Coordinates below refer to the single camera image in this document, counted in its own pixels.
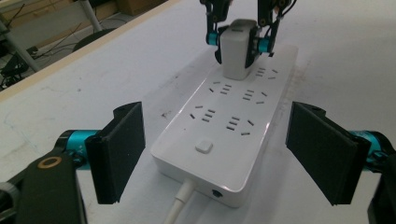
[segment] floor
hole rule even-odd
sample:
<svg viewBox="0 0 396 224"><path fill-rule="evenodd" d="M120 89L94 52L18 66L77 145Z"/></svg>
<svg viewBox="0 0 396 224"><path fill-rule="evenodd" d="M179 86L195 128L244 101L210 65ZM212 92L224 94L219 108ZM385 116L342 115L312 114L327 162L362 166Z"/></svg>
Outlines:
<svg viewBox="0 0 396 224"><path fill-rule="evenodd" d="M100 21L100 24L104 29L118 28L123 24L127 23L128 21L133 20L134 18L135 17L133 16L117 13L110 16L109 18ZM39 49L35 53L35 55L40 55L40 57L35 59L35 61L38 63L40 67L42 68L47 67L52 63L55 63L61 60L63 57L72 53L73 47L77 44L77 42L92 33L93 33L92 27L87 27L61 40L51 43ZM7 64L7 62L11 59L12 56L13 56L12 54L8 54L2 57L0 60L0 68L3 68ZM23 72L21 74L21 77L22 78L29 77L34 73L35 72L29 68L26 72ZM3 76L1 75L0 75L0 83L3 83ZM0 86L0 91L6 89L7 87L8 85L3 83L3 85Z"/></svg>

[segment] robotic arm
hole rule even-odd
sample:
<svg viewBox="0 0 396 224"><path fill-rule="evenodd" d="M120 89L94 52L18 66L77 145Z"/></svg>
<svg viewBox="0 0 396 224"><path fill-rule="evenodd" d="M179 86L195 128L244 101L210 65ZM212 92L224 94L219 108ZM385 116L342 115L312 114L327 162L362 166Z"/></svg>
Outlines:
<svg viewBox="0 0 396 224"><path fill-rule="evenodd" d="M52 151L0 182L0 223L86 224L77 169L91 169L96 198L120 197L146 141L140 102L123 105L103 130L69 130Z"/></svg>
<svg viewBox="0 0 396 224"><path fill-rule="evenodd" d="M240 32L238 28L241 25L247 26L249 30L245 67L248 68L260 54L270 53L270 56L272 56L280 20L294 7L296 1L293 0L291 4L291 0L258 0L258 22L248 21L245 24L241 24L241 21L235 21L230 26L218 28L218 22L227 19L228 9L232 0L200 0L201 4L206 7L206 43L218 46L218 50L215 53L216 59L219 63L223 63L224 53L221 52L221 42L226 40L223 40L221 36L228 29ZM264 37L260 37L262 28L267 26L268 30Z"/></svg>
<svg viewBox="0 0 396 224"><path fill-rule="evenodd" d="M286 145L332 205L352 203L361 171L380 173L369 223L396 223L396 150L384 134L347 131L325 110L293 102Z"/></svg>

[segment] white table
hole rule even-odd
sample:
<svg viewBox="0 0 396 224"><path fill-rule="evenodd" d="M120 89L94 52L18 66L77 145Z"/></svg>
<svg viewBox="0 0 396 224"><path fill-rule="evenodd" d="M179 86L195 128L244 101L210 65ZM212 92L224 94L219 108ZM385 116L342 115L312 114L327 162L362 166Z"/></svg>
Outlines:
<svg viewBox="0 0 396 224"><path fill-rule="evenodd" d="M246 204L227 207L194 193L178 223L368 223L379 175L362 173L352 205L331 207L285 147L291 101L322 107L347 130L377 130L396 143L396 2L299 1L277 43L299 48L293 79ZM229 21L255 18L234 1ZM50 151L69 129L101 129L119 105L142 101L147 149L120 203L96 203L78 172L90 223L162 223L180 184L157 172L150 146L215 63L205 8L170 1L0 93L0 179Z"/></svg>

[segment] power strip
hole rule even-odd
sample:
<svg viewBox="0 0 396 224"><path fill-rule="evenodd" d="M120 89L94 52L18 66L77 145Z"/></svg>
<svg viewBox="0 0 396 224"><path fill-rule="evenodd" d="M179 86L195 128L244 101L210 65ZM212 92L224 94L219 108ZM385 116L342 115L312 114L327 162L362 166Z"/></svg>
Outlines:
<svg viewBox="0 0 396 224"><path fill-rule="evenodd" d="M287 87L297 48L276 46L243 80L214 68L153 144L159 171L231 207L243 204Z"/></svg>

